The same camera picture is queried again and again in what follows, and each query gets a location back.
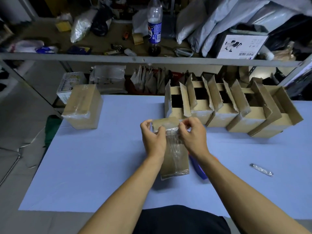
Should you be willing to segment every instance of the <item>forearm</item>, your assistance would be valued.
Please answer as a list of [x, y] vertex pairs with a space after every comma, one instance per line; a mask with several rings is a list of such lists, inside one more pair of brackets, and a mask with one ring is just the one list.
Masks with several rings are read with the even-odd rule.
[[131, 234], [162, 161], [148, 157], [96, 211], [79, 234]]
[[248, 234], [310, 233], [211, 154], [199, 163], [231, 218]]

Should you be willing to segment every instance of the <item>hand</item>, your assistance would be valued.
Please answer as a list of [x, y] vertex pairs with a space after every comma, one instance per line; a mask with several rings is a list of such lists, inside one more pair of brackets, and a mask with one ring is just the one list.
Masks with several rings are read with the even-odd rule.
[[197, 117], [189, 117], [179, 124], [179, 130], [185, 147], [196, 159], [209, 154], [206, 129]]
[[150, 131], [152, 120], [146, 120], [141, 123], [143, 144], [148, 156], [159, 157], [163, 160], [166, 151], [166, 129], [161, 126], [158, 133]]

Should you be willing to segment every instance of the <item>soda bottle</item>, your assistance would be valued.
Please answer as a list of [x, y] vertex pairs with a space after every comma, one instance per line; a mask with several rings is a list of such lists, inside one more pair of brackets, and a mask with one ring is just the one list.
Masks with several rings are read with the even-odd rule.
[[158, 56], [161, 51], [160, 36], [162, 22], [162, 5], [160, 0], [150, 0], [147, 6], [147, 19], [149, 28], [149, 55]]

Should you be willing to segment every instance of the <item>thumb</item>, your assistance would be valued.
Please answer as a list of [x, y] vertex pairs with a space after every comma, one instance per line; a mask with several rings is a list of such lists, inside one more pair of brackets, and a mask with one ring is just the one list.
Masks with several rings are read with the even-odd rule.
[[158, 128], [157, 136], [158, 137], [166, 137], [166, 129], [163, 126]]
[[188, 131], [182, 122], [179, 123], [179, 130], [183, 139], [188, 136]]

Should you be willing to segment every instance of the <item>dark cola liquid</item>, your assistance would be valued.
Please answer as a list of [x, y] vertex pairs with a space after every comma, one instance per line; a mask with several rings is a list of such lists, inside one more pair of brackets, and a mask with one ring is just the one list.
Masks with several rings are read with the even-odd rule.
[[161, 47], [158, 45], [150, 45], [148, 52], [150, 56], [158, 56], [161, 52]]

